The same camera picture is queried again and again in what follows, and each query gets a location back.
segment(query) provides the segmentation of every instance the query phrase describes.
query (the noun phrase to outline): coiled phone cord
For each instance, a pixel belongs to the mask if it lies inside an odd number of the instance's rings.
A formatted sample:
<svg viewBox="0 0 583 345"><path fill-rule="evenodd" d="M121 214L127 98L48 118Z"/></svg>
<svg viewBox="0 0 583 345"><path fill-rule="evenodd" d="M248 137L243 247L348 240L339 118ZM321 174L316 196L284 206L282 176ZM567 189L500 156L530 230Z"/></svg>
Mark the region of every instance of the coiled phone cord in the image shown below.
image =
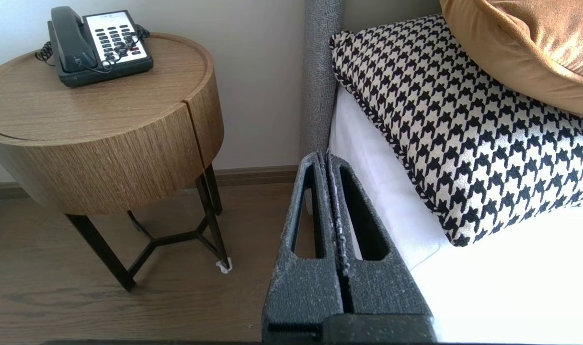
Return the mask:
<svg viewBox="0 0 583 345"><path fill-rule="evenodd" d="M100 74L107 74L107 73L112 72L112 70L116 66L116 63L121 59L121 55L127 54L131 50L131 48L134 48L136 46L136 43L138 43L138 41L140 41L143 38L150 37L151 33L147 29L143 28L141 25L136 24L136 32L131 33L131 36L132 36L132 42L130 44L123 42L122 46L116 46L114 48L114 52L116 52L116 57L107 56L106 59L104 61L102 61L103 70L99 70L99 69L91 68L89 66L85 66L85 65L81 64L80 62L79 62L79 65L84 67L84 68L87 68L88 70L92 70L93 72L97 72ZM51 65L47 61L48 59L50 59L53 56L53 48L51 46L50 41L44 43L44 46L42 47L42 49L40 49L38 52L35 52L34 56L37 60L42 61L49 66L55 66L55 65Z"/></svg>

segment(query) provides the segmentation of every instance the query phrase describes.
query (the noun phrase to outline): black and white pillow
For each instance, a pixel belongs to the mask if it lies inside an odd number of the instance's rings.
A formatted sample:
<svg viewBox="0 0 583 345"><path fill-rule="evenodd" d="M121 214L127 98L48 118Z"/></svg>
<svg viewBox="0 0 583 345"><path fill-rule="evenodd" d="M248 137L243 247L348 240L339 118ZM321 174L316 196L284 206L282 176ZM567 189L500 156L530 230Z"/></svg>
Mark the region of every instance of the black and white pillow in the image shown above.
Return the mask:
<svg viewBox="0 0 583 345"><path fill-rule="evenodd" d="M330 45L337 79L452 244L583 205L583 119L494 80L441 15L344 31Z"/></svg>

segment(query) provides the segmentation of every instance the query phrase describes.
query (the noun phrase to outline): landline phone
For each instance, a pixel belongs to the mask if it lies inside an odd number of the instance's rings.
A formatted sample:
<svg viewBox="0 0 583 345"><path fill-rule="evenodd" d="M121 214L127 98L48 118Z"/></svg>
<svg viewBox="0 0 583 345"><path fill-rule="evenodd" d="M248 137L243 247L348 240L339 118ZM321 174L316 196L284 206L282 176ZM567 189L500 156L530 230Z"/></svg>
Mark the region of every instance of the landline phone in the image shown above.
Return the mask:
<svg viewBox="0 0 583 345"><path fill-rule="evenodd" d="M153 68L142 39L150 33L134 24L127 11L80 17L69 7L51 9L47 42L35 58L57 68L68 87L129 76Z"/></svg>

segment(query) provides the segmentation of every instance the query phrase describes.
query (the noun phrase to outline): bed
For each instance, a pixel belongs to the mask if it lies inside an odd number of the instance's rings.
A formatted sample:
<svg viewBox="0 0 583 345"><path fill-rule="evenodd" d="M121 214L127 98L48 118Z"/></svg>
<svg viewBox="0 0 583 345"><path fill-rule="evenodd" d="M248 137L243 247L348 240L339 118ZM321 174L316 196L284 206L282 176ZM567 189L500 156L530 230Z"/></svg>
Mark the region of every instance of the bed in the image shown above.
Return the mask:
<svg viewBox="0 0 583 345"><path fill-rule="evenodd" d="M451 245L388 142L327 68L324 39L340 30L342 6L307 2L303 149L349 162L432 310L438 341L583 343L583 207Z"/></svg>

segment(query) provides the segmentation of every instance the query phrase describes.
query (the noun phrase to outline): round side table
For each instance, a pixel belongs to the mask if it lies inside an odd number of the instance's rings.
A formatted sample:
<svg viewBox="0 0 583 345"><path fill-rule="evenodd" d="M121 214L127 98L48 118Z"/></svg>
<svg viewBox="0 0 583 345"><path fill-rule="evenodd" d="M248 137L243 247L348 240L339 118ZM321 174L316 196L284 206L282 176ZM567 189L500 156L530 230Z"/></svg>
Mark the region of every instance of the round side table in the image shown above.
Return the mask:
<svg viewBox="0 0 583 345"><path fill-rule="evenodd" d="M127 291L159 245L200 240L229 268L211 165L224 132L212 57L176 35L144 42L151 70L79 88L63 85L33 52L0 66L0 164L31 198L66 214ZM206 214L199 227L153 238L131 209L193 181ZM127 212L150 239L129 269L88 218L114 212Z"/></svg>

